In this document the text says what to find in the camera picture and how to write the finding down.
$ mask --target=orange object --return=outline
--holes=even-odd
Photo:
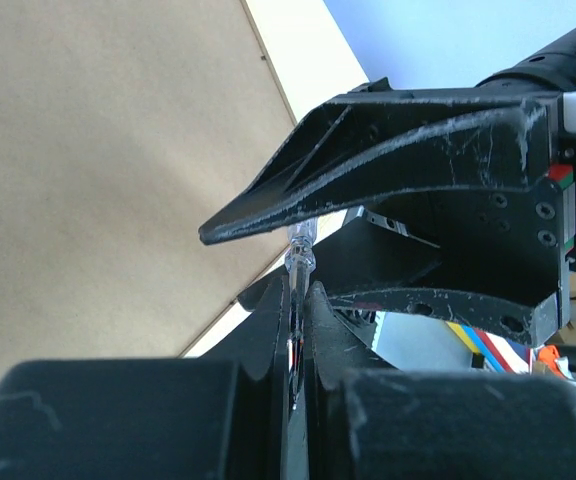
[[[543,347],[542,349],[539,350],[539,353],[537,354],[537,360],[542,363],[545,363],[552,373],[554,373],[558,377],[566,378],[564,374],[561,373],[561,370],[559,370],[557,362],[555,362],[555,360],[558,358],[560,358],[559,350],[557,350],[557,347],[555,347],[554,345],[548,345],[546,347]]]

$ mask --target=yellow stripe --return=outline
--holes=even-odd
[[[455,332],[455,335],[457,335],[459,339],[464,342],[464,345],[468,347],[468,350],[470,350],[472,353],[480,353],[477,345],[475,345],[468,334],[464,332],[464,329],[461,328],[461,325],[452,322],[446,322],[446,325],[448,325],[448,327],[450,327],[450,329]]]

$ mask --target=screwdriver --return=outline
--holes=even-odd
[[[301,391],[304,377],[304,301],[310,274],[315,269],[315,256],[312,246],[317,238],[317,218],[288,227],[290,247],[284,258],[288,270],[290,286],[290,334],[288,337],[288,394],[290,408],[297,405],[297,396]]]

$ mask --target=floor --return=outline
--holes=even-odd
[[[238,0],[0,0],[0,377],[179,354],[284,244],[197,228],[291,127]]]

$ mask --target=black object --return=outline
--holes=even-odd
[[[499,374],[405,374],[305,311],[287,407],[286,277],[199,359],[42,361],[0,383],[0,479],[576,478],[576,392]]]
[[[476,88],[362,85],[310,112],[201,239],[363,206],[315,247],[313,279],[334,308],[424,314],[543,344],[569,321],[576,271],[576,135],[562,113],[562,93],[575,90],[576,29]],[[384,225],[370,225],[374,216]],[[281,274],[239,301],[254,309]]]

